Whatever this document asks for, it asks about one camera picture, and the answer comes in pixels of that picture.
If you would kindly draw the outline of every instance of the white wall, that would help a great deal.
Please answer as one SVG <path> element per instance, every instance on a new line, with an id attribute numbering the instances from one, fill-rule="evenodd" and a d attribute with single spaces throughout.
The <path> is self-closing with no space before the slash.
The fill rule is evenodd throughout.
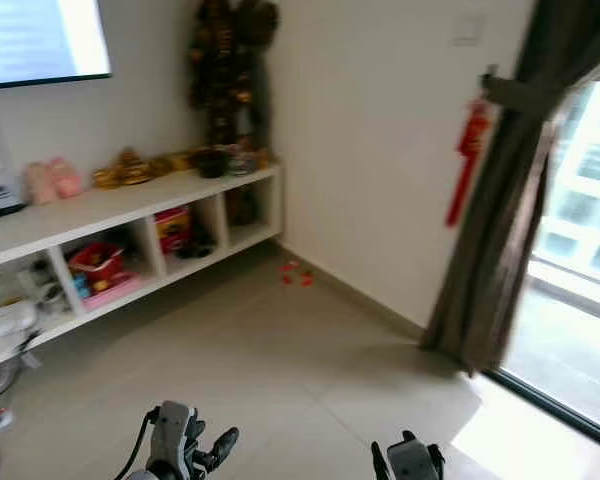
<path id="1" fill-rule="evenodd" d="M 457 231 L 444 216 L 477 76 L 508 75 L 532 0 L 285 0 L 271 52 L 284 243 L 417 324 Z M 453 44 L 484 15 L 476 46 Z"/>
<path id="2" fill-rule="evenodd" d="M 86 175 L 125 145 L 153 155 L 195 144 L 186 57 L 195 5 L 100 0 L 112 78 L 0 90 L 16 167 L 64 155 Z"/>

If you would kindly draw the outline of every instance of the tv screen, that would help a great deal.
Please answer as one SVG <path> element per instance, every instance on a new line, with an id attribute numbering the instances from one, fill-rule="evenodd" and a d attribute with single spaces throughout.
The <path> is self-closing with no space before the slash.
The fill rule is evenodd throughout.
<path id="1" fill-rule="evenodd" d="M 109 75 L 97 0 L 0 0 L 0 88 Z"/>

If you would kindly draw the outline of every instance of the dark curtain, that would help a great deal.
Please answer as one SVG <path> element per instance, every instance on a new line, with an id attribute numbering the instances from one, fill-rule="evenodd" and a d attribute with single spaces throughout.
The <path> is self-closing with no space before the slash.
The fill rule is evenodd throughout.
<path id="1" fill-rule="evenodd" d="M 503 113 L 422 341 L 469 373 L 502 360 L 544 205 L 548 120 L 599 64 L 600 0 L 538 0 L 515 79 L 484 80 Z"/>

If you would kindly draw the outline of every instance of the red decoration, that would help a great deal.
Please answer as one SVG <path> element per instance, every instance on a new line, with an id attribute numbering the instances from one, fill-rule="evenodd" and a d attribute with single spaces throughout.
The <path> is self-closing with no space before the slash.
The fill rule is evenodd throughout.
<path id="1" fill-rule="evenodd" d="M 460 139 L 456 150 L 465 157 L 465 164 L 456 185 L 456 191 L 453 195 L 453 201 L 447 214 L 447 226 L 452 227 L 458 223 L 465 198 L 467 196 L 471 177 L 475 170 L 476 163 L 483 148 L 483 137 L 491 121 L 489 120 L 489 104 L 486 100 L 479 98 L 471 102 L 471 114 Z"/>

